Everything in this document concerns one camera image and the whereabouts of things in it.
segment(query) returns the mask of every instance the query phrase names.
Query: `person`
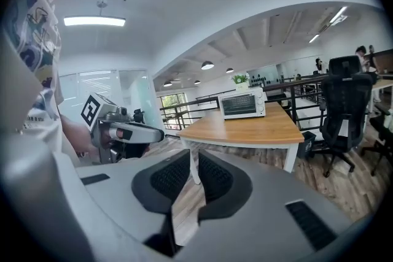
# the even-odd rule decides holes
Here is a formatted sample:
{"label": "person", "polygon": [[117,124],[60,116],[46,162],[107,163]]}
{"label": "person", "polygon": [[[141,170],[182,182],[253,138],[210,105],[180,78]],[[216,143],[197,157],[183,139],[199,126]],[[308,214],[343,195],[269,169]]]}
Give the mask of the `person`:
{"label": "person", "polygon": [[[368,46],[368,50],[370,52],[370,56],[368,57],[369,60],[369,72],[374,72],[375,74],[380,73],[380,68],[378,66],[378,63],[376,61],[375,55],[374,55],[374,46],[370,45]],[[374,102],[381,102],[381,98],[379,98],[379,90],[373,91],[373,99]]]}
{"label": "person", "polygon": [[360,65],[362,66],[363,72],[367,72],[369,64],[368,60],[364,58],[364,55],[366,54],[366,48],[364,46],[357,47],[355,54],[359,57]]}
{"label": "person", "polygon": [[320,58],[315,59],[317,71],[319,74],[327,73],[327,66]]}
{"label": "person", "polygon": [[[58,76],[61,40],[52,1],[11,0],[2,27],[13,50],[42,85],[22,132],[43,140],[53,152],[69,155],[77,166],[76,152],[97,155],[98,149],[85,125],[71,121],[58,110],[63,101]],[[104,145],[109,139],[108,134],[101,136]]]}

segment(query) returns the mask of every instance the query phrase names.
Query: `oven door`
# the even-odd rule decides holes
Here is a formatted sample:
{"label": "oven door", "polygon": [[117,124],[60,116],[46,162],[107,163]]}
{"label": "oven door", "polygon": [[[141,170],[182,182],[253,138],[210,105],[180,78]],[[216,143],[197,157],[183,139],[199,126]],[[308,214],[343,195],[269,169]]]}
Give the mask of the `oven door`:
{"label": "oven door", "polygon": [[252,93],[221,98],[222,112],[225,118],[255,117],[257,109]]}

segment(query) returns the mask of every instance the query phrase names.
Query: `chair headrest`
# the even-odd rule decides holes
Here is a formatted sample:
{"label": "chair headrest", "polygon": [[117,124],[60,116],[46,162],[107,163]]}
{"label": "chair headrest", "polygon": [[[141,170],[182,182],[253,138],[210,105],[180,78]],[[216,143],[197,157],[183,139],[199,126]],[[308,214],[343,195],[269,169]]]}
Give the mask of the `chair headrest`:
{"label": "chair headrest", "polygon": [[344,56],[329,61],[329,75],[351,77],[362,73],[362,66],[358,56]]}

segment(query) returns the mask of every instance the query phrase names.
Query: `white plant pot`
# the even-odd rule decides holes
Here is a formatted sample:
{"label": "white plant pot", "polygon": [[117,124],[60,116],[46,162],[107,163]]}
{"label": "white plant pot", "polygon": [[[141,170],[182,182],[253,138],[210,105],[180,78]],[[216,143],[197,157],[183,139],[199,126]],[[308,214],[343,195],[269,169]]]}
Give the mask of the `white plant pot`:
{"label": "white plant pot", "polygon": [[248,82],[236,84],[236,91],[245,91],[245,90],[248,90]]}

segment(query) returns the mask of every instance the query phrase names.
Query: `black trash bin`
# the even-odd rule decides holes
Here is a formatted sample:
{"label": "black trash bin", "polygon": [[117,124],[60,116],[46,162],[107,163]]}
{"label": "black trash bin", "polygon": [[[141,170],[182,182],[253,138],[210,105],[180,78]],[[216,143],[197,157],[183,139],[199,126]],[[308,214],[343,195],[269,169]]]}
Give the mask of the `black trash bin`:
{"label": "black trash bin", "polygon": [[299,143],[299,147],[297,149],[298,157],[308,157],[311,152],[311,148],[313,147],[316,135],[312,132],[306,131],[303,133],[303,137],[305,137],[305,141],[303,143]]}

